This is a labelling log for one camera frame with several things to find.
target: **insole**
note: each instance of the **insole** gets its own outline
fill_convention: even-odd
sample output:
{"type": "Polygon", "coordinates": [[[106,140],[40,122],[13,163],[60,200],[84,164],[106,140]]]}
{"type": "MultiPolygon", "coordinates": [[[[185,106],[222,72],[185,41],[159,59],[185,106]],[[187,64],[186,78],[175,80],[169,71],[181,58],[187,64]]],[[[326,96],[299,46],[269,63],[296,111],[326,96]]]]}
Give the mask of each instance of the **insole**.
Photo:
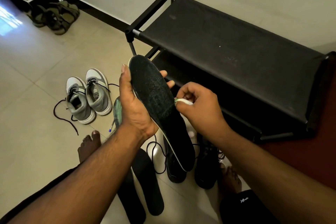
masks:
{"type": "Polygon", "coordinates": [[[160,215],[163,212],[164,203],[155,175],[153,162],[144,150],[140,149],[136,154],[132,162],[132,170],[145,195],[149,213],[154,216],[160,215]]]}
{"type": "Polygon", "coordinates": [[[118,190],[118,196],[124,206],[129,222],[131,224],[143,224],[146,220],[146,213],[135,190],[131,169],[118,190]]]}
{"type": "Polygon", "coordinates": [[[141,55],[131,58],[129,69],[137,98],[166,135],[183,170],[191,171],[195,163],[195,150],[165,79],[156,66],[141,55]]]}

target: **black shoe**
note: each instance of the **black shoe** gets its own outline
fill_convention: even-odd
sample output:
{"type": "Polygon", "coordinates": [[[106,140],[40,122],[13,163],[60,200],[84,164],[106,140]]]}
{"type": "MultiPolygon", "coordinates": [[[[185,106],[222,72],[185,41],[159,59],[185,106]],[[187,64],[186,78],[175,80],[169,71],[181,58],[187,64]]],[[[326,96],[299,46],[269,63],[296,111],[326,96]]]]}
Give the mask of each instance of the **black shoe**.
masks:
{"type": "Polygon", "coordinates": [[[165,79],[156,66],[141,55],[131,58],[129,69],[136,97],[162,130],[182,169],[191,171],[195,163],[195,150],[165,79]]]}
{"type": "Polygon", "coordinates": [[[163,142],[166,151],[166,169],[168,178],[173,183],[181,183],[186,179],[187,172],[181,168],[165,137],[163,137],[163,142]]]}
{"type": "Polygon", "coordinates": [[[218,149],[201,134],[197,134],[199,155],[195,168],[195,181],[203,189],[211,189],[218,177],[218,149]]]}

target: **gray sneaker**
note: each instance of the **gray sneaker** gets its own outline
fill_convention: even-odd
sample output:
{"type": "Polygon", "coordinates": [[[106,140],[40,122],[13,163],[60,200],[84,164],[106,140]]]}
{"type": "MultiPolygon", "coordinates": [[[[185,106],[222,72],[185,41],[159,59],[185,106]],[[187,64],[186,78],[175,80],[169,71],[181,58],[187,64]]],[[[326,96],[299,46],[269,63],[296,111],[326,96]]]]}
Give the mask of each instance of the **gray sneaker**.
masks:
{"type": "Polygon", "coordinates": [[[71,114],[82,124],[90,124],[96,113],[88,105],[85,95],[86,83],[78,77],[70,77],[66,82],[66,105],[71,114]]]}
{"type": "Polygon", "coordinates": [[[86,72],[85,79],[87,102],[98,115],[108,115],[112,111],[112,102],[105,76],[98,69],[91,68],[86,72]]]}

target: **hand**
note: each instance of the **hand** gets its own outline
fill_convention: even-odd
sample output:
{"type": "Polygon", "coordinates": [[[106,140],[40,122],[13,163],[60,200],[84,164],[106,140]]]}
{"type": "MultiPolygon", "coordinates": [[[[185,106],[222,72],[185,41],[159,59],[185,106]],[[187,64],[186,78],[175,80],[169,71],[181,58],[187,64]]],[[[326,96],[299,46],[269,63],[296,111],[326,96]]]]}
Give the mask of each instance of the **hand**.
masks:
{"type": "MultiPolygon", "coordinates": [[[[165,70],[160,71],[160,73],[163,77],[167,76],[167,71],[165,70]]],[[[175,82],[169,81],[167,85],[171,89],[175,85],[175,82]]],[[[144,142],[158,131],[158,127],[149,116],[144,104],[135,97],[131,85],[131,73],[126,65],[122,65],[121,67],[119,86],[122,124],[136,128],[141,140],[144,142]]]]}
{"type": "Polygon", "coordinates": [[[181,101],[176,103],[176,109],[182,113],[197,132],[213,143],[214,140],[224,137],[231,128],[224,120],[217,95],[211,90],[195,82],[184,85],[177,93],[177,98],[184,98],[193,105],[181,101]]]}

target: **tile floor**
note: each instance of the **tile floor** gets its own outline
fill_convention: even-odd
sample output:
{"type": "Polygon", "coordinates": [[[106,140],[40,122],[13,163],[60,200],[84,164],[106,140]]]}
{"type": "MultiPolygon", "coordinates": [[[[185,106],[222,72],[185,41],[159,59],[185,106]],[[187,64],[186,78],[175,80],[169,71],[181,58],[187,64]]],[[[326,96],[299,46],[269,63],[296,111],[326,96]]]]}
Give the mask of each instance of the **tile floor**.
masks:
{"type": "MultiPolygon", "coordinates": [[[[94,67],[109,83],[119,83],[121,65],[132,57],[121,31],[84,12],[63,36],[54,35],[47,27],[34,27],[24,14],[16,18],[22,25],[0,36],[0,217],[75,167],[79,163],[77,148],[85,135],[94,129],[101,132],[102,140],[109,135],[111,115],[97,116],[90,125],[75,123],[79,136],[70,124],[53,116],[55,104],[65,98],[67,78],[85,78],[87,69],[94,67]]],[[[134,45],[138,54],[150,50],[137,40],[134,45]]],[[[110,86],[110,90],[114,102],[119,89],[110,86]]],[[[57,114],[71,117],[65,105],[57,107],[57,114]]],[[[160,132],[157,138],[163,145],[160,132]]],[[[161,151],[154,162],[158,170],[164,167],[161,151]]],[[[146,209],[146,223],[218,222],[217,186],[205,191],[193,176],[190,172],[182,184],[173,184],[166,173],[158,175],[165,209],[160,216],[151,216],[146,209]]],[[[144,203],[141,187],[138,183],[136,187],[144,203]]],[[[129,223],[118,197],[102,223],[129,223]]]]}

